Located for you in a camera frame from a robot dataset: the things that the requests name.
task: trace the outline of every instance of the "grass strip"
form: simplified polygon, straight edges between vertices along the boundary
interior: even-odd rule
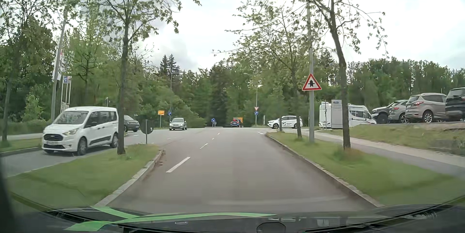
[[[9,190],[53,208],[90,206],[131,179],[158,153],[154,145],[133,145],[8,178]]]
[[[321,132],[342,136],[342,130],[322,129]],[[425,129],[421,125],[357,125],[350,128],[350,136],[394,145],[429,149],[435,140],[464,141],[465,131]]]
[[[42,142],[42,138],[8,141],[9,146],[0,147],[0,152],[40,147],[41,142]]]
[[[296,140],[295,134],[268,135],[387,206],[440,204],[465,193],[465,180],[452,176],[356,149],[344,152],[333,142],[309,144],[305,138]]]

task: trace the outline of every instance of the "white van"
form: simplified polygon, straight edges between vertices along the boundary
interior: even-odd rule
[[[349,127],[357,126],[359,124],[376,124],[376,121],[371,116],[370,112],[364,105],[349,104]],[[331,107],[328,102],[322,102],[319,108],[319,122],[320,128],[332,128],[332,119],[342,120],[342,109],[336,110]]]
[[[110,145],[118,147],[118,112],[116,108],[83,106],[67,108],[45,127],[42,149],[77,152],[85,155],[87,148]]]

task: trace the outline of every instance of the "white ford van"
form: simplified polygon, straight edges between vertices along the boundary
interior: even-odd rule
[[[42,149],[77,152],[85,155],[87,148],[110,145],[118,147],[118,112],[110,107],[71,107],[45,127]]]

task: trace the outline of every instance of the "silver car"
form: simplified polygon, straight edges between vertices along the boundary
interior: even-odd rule
[[[387,119],[393,123],[408,123],[408,119],[405,117],[405,106],[407,99],[401,99],[394,102],[389,108],[389,116]]]
[[[410,122],[421,120],[426,123],[447,120],[445,115],[446,95],[442,93],[422,93],[411,96],[405,105],[405,117]]]

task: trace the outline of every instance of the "white lane marking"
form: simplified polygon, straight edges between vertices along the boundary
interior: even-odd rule
[[[172,167],[171,169],[169,169],[166,173],[171,173],[173,172],[173,170],[175,170],[177,167],[179,167],[181,164],[183,164],[184,162],[186,162],[188,159],[190,159],[190,157],[187,157],[185,159],[183,159],[180,163],[174,165],[174,167]]]

